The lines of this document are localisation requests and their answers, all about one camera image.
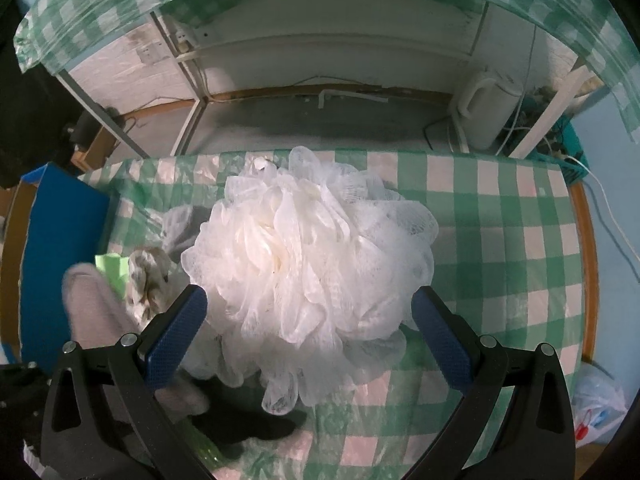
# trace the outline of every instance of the teal plastic basket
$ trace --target teal plastic basket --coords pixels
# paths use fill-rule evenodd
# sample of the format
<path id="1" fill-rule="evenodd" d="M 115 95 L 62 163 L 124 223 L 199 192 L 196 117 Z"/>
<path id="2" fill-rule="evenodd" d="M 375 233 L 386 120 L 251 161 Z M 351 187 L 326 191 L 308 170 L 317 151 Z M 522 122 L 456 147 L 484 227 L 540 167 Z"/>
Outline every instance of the teal plastic basket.
<path id="1" fill-rule="evenodd" d="M 554 124 L 554 126 L 549 130 L 549 133 L 545 136 L 547 140 L 551 144 L 558 143 L 562 146 L 560 150 L 567 155 L 571 155 L 583 163 L 587 168 L 589 167 L 589 163 L 587 162 L 587 157 L 584 155 L 582 150 L 582 145 L 580 144 L 580 139 L 575 134 L 574 128 L 571 126 L 571 119 L 566 116 L 562 116 L 558 119 L 558 122 Z M 546 142 L 542 140 L 542 142 L 536 146 L 536 148 L 529 153 L 527 159 L 529 160 L 539 160 L 542 162 L 549 162 L 551 164 L 557 164 L 560 166 L 562 170 L 562 176 L 564 177 L 564 181 L 567 186 L 570 186 L 574 182 L 578 182 L 587 176 L 588 172 L 580 165 L 576 164 L 571 160 L 562 160 L 557 158 L 556 156 L 547 155 L 546 153 L 542 153 L 540 150 L 546 147 Z"/>

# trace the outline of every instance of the gray floor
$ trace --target gray floor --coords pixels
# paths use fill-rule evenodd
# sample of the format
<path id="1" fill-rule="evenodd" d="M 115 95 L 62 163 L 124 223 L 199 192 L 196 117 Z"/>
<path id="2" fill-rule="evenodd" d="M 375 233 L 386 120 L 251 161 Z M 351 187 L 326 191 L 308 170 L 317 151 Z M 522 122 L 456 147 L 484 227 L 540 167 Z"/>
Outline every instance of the gray floor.
<path id="1" fill-rule="evenodd" d="M 150 156 L 167 156 L 189 109 L 156 114 L 136 122 L 130 136 Z M 188 153 L 263 151 L 306 146 L 312 150 L 428 150 L 423 127 L 446 114 L 425 102 L 391 98 L 378 103 L 333 97 L 318 109 L 316 96 L 257 98 L 212 103 L 193 134 Z M 450 153 L 446 123 L 428 128 L 436 152 Z M 124 145 L 109 162 L 132 157 Z"/>

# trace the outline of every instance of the green sticky note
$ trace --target green sticky note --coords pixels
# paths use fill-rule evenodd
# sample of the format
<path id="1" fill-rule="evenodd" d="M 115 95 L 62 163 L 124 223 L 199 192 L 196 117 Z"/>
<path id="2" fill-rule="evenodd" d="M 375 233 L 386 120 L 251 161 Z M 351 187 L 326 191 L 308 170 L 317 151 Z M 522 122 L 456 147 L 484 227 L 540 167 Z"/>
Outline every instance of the green sticky note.
<path id="1" fill-rule="evenodd" d="M 98 254 L 95 266 L 111 285 L 111 288 L 124 298 L 124 291 L 129 281 L 129 257 L 119 254 Z"/>

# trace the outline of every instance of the clear plastic bag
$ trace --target clear plastic bag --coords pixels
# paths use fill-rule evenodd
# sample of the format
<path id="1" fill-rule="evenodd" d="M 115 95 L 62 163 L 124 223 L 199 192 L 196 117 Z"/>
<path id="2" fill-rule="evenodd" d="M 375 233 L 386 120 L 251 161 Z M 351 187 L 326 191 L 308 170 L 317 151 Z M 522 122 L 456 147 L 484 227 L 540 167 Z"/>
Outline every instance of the clear plastic bag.
<path id="1" fill-rule="evenodd" d="M 628 407 L 622 387 L 602 370 L 581 363 L 572 399 L 575 445 L 594 442 L 625 418 Z"/>
<path id="2" fill-rule="evenodd" d="M 437 233 L 375 174 L 302 147 L 288 170 L 248 161 L 181 260 L 207 292 L 215 374 L 239 386 L 260 370 L 277 415 L 375 379 L 404 355 L 399 326 L 415 327 Z"/>

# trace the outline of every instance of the light blue wall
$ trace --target light blue wall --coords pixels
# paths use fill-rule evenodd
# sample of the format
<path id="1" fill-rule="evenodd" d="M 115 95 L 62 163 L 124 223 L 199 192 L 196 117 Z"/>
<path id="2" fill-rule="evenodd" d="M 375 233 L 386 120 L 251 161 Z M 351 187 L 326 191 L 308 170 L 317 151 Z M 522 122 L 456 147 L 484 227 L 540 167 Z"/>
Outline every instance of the light blue wall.
<path id="1" fill-rule="evenodd" d="M 572 125 L 616 220 L 640 250 L 640 146 L 626 133 L 613 96 L 606 94 Z M 615 229 L 593 177 L 584 183 L 600 275 L 595 360 L 622 385 L 629 404 L 640 387 L 640 263 Z"/>

